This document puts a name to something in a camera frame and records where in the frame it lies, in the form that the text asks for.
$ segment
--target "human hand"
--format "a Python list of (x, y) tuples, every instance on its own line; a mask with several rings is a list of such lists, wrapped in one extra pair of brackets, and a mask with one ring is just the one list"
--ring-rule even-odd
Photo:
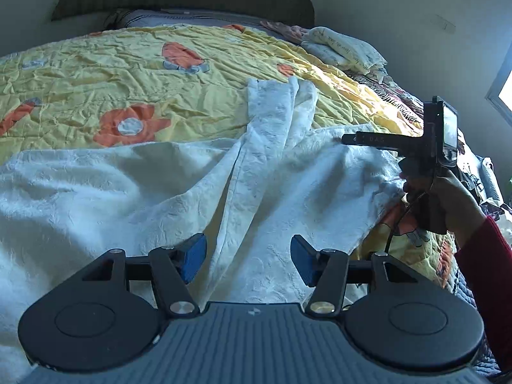
[(451, 170), (446, 168), (443, 168), (443, 170), (444, 174), (436, 177), (434, 183), (432, 183), (432, 178), (410, 177), (404, 173), (401, 173), (400, 177), (406, 180), (404, 192), (407, 193), (409, 203), (422, 191), (438, 198), (446, 213), (446, 228), (455, 234), (457, 245), (463, 247), (473, 233), (484, 223), (485, 215), (476, 203), (475, 198), (471, 196)]

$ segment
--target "silver bolt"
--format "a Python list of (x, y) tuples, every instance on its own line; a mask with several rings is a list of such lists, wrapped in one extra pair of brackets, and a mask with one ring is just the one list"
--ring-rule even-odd
[(309, 308), (318, 315), (325, 315), (334, 312), (334, 305), (328, 301), (316, 301)]
[(176, 313), (178, 315), (188, 315), (192, 313), (196, 307), (194, 304), (189, 301), (175, 301), (172, 305), (169, 306), (171, 312)]

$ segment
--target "white wall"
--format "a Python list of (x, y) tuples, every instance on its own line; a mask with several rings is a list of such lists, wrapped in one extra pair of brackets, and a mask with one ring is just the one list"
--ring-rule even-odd
[(0, 0), (0, 56), (40, 44), (101, 30), (101, 15), (87, 15), (50, 23), (58, 0)]
[[(512, 0), (312, 0), (317, 24), (370, 42), (404, 89), (444, 97), (475, 154), (489, 156), (500, 187), (512, 177), (512, 127), (485, 99), (512, 42)], [(448, 34), (431, 23), (455, 24)]]

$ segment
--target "white flower center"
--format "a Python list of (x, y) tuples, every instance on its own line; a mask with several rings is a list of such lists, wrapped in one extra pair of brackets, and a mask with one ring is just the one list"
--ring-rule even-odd
[(117, 131), (123, 136), (135, 136), (144, 128), (144, 124), (137, 118), (127, 118), (117, 125)]

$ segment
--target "ribbed gray surface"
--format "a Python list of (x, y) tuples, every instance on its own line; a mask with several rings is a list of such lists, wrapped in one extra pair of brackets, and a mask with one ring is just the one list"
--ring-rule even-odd
[(172, 322), (153, 349), (124, 367), (89, 375), (39, 367), (22, 384), (484, 382), (470, 369), (442, 377), (388, 371), (356, 352), (336, 324), (307, 318), (299, 305), (212, 303), (196, 319)]

